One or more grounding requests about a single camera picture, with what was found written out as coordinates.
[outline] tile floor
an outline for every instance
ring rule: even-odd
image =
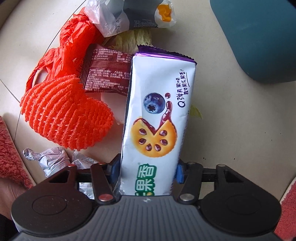
[[[0,29],[0,115],[21,156],[26,147],[41,152],[57,146],[29,127],[18,102],[38,60],[58,46],[61,26],[85,4],[21,0]],[[225,163],[280,199],[296,175],[295,82],[262,85],[250,79],[208,0],[173,4],[178,22],[171,29],[153,29],[153,44],[197,60],[192,103],[204,117],[190,118],[181,158],[211,168]],[[81,152],[109,162],[120,152],[122,130],[115,124],[101,143]],[[38,163],[22,159],[36,182],[44,179]]]

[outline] tile grout line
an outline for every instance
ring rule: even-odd
[[[81,3],[80,5],[79,5],[79,7],[78,8],[80,8],[81,7],[81,5],[82,4],[84,4],[86,2],[86,0],[84,0],[83,1],[83,3]],[[78,8],[76,8],[76,10],[70,15],[70,17],[67,19],[67,21],[71,18],[71,16],[78,10]],[[48,49],[49,49],[49,47],[50,47],[50,45],[52,44],[52,42],[54,41],[54,39],[57,37],[57,35],[59,34],[59,32],[61,31],[61,29],[62,28],[60,28],[59,29],[59,31],[57,32],[57,34],[56,34],[56,36],[52,39],[52,41],[51,41],[51,43],[49,44],[49,46],[48,46],[48,48],[46,49],[46,51],[45,51],[45,53],[44,53],[44,55],[46,54],[46,52],[48,51]],[[14,94],[7,88],[7,86],[2,82],[2,80],[0,79],[0,81],[1,81],[1,83],[5,86],[5,88],[12,94],[12,96],[20,103],[20,101],[14,96]],[[19,121],[20,121],[20,115],[19,115],[19,118],[18,118],[18,120],[17,120],[17,127],[18,127],[18,123],[19,123]],[[13,143],[15,142],[15,138],[16,138],[16,136],[17,136],[17,127],[15,128],[15,137],[14,137],[14,140],[13,140]]]

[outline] maroon snack package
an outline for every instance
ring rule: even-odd
[[[80,82],[86,92],[127,96],[132,55],[91,44],[85,54]]]

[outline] green chinese characters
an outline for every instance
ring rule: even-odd
[[[136,196],[154,196],[154,179],[156,166],[143,164],[139,166],[135,190]]]

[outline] white crumpled paper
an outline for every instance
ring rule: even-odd
[[[46,177],[52,176],[70,164],[75,164],[77,169],[88,169],[91,165],[98,163],[98,161],[86,157],[77,150],[73,153],[73,162],[71,163],[67,153],[61,147],[50,148],[41,153],[36,153],[32,149],[26,148],[23,154],[30,161],[38,161]],[[94,199],[92,183],[79,183],[79,191],[83,192],[88,198]]]

